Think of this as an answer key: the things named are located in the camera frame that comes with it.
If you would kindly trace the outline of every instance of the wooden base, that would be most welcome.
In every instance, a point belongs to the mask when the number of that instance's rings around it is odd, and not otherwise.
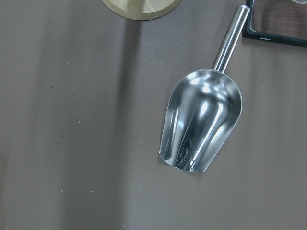
[[[115,13],[134,20],[151,20],[171,12],[181,0],[102,0]]]

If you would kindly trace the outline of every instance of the metal scoop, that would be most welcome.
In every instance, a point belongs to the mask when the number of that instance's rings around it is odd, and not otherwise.
[[[237,7],[213,69],[190,73],[173,89],[159,151],[167,164],[204,172],[237,123],[242,97],[224,71],[248,13]]]

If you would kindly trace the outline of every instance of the black frame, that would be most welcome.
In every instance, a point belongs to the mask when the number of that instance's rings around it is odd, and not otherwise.
[[[246,5],[250,7],[250,13],[243,27],[243,33],[242,33],[243,37],[263,40],[268,42],[277,42],[288,45],[307,47],[307,40],[253,31],[251,29],[251,20],[252,20],[254,0],[246,0]]]

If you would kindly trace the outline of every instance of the black tray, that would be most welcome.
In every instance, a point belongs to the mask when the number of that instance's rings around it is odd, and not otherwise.
[[[291,0],[247,0],[251,11],[243,36],[307,47],[307,4]]]

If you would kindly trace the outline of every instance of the gray table surface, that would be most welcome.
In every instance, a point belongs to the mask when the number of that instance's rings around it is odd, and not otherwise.
[[[305,230],[307,49],[240,38],[242,116],[205,173],[158,156],[167,101],[236,5],[137,22],[101,1],[0,2],[1,230]]]

